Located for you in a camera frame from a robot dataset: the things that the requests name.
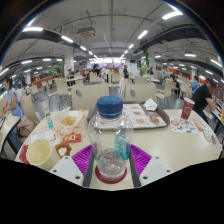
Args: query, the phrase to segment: paper cup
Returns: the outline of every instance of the paper cup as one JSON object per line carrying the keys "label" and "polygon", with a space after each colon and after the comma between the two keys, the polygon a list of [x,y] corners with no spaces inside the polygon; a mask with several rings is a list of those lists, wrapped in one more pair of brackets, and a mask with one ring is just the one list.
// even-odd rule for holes
{"label": "paper cup", "polygon": [[184,98],[184,106],[183,106],[182,114],[181,114],[182,119],[188,120],[194,104],[195,103],[194,103],[193,100],[190,100],[188,98]]}
{"label": "paper cup", "polygon": [[31,165],[50,171],[60,160],[55,148],[46,139],[37,139],[29,145],[26,158]]}

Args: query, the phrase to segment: red container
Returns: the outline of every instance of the red container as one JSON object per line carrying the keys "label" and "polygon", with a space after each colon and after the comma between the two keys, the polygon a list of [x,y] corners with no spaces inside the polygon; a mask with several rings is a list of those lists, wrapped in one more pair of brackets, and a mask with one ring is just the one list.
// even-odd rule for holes
{"label": "red container", "polygon": [[194,101],[193,100],[190,100],[188,98],[184,98],[184,106],[183,106],[183,109],[182,109],[181,118],[183,118],[185,120],[188,120],[193,106],[194,106]]}

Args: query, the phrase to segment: white table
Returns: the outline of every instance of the white table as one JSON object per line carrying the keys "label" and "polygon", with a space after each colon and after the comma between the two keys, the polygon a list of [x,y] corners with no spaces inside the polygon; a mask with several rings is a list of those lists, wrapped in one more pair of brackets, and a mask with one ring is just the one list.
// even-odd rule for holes
{"label": "white table", "polygon": [[[181,110],[165,110],[165,112],[172,117],[180,117],[181,115]],[[57,113],[58,112],[51,113],[53,120]],[[69,113],[74,116],[78,115],[77,111],[70,111]],[[199,115],[192,111],[189,120],[196,119],[197,123],[201,125],[200,118]],[[46,119],[43,119],[32,133],[47,129]],[[85,121],[76,131],[77,133],[81,133],[82,142],[70,143],[72,147],[71,156],[90,145],[87,122]],[[213,143],[206,141],[202,132],[199,132],[198,135],[176,133],[171,130],[170,126],[160,129],[135,130],[132,144],[143,149],[151,156],[159,156],[174,172],[190,165],[216,160],[220,155],[220,150],[217,151]],[[17,154],[16,161],[19,161],[19,154],[20,152]],[[127,175],[124,180],[112,185],[104,184],[99,181],[95,175],[96,161],[94,161],[93,166],[90,188],[103,190],[133,188],[129,161],[127,163]]]}
{"label": "white table", "polygon": [[1,136],[0,152],[2,151],[2,148],[4,148],[5,142],[7,140],[9,142],[12,150],[15,152],[15,154],[17,154],[16,148],[14,147],[13,143],[9,139],[9,134],[18,125],[21,118],[17,117],[17,116],[11,116],[11,117],[10,116],[11,115],[9,115],[9,117],[6,116],[6,120],[1,128],[2,136]]}

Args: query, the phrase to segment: clear plastic bottle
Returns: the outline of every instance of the clear plastic bottle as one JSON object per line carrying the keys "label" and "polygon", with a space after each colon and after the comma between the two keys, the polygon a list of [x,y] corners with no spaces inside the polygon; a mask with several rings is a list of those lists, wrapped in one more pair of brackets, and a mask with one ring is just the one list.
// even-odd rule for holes
{"label": "clear plastic bottle", "polygon": [[50,129],[52,129],[52,128],[54,128],[54,124],[53,124],[53,120],[51,118],[50,111],[47,108],[45,108],[44,110],[45,110],[45,117],[46,117],[46,120],[47,120],[48,127]]}
{"label": "clear plastic bottle", "polygon": [[126,169],[133,124],[130,118],[122,114],[123,101],[119,97],[101,97],[97,108],[98,112],[88,126],[94,158],[101,176],[107,181],[116,181]]}

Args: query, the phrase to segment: ceiling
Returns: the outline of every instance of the ceiling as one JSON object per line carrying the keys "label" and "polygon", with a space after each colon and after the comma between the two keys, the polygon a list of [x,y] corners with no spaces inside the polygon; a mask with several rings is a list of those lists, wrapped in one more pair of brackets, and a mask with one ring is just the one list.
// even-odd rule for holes
{"label": "ceiling", "polygon": [[[125,54],[126,58],[139,59],[140,41],[145,41],[143,47],[153,47],[154,52],[161,55],[158,62],[169,62],[178,66],[180,62],[186,65],[188,73],[192,65],[196,65],[199,73],[204,77],[214,77],[220,81],[223,77],[222,68],[211,62],[217,61],[218,55],[201,30],[184,15],[168,20],[162,17],[174,8],[160,0],[66,0],[55,4],[34,18],[28,26],[42,27],[42,32],[21,33],[8,50],[2,67],[9,67],[13,63],[29,58],[54,57],[65,55],[68,47],[73,47],[74,59],[88,59],[88,52],[80,49],[84,46],[98,57],[120,57],[130,44],[134,47]],[[81,28],[94,27],[96,37],[79,38],[76,33]],[[138,40],[144,31],[148,33]],[[64,35],[74,41],[70,43],[61,39]],[[196,58],[187,58],[185,52],[196,54]],[[32,63],[42,66],[41,59]],[[213,76],[205,73],[208,68]],[[18,63],[13,68],[0,76],[2,81],[5,76],[16,73],[26,66]]]}

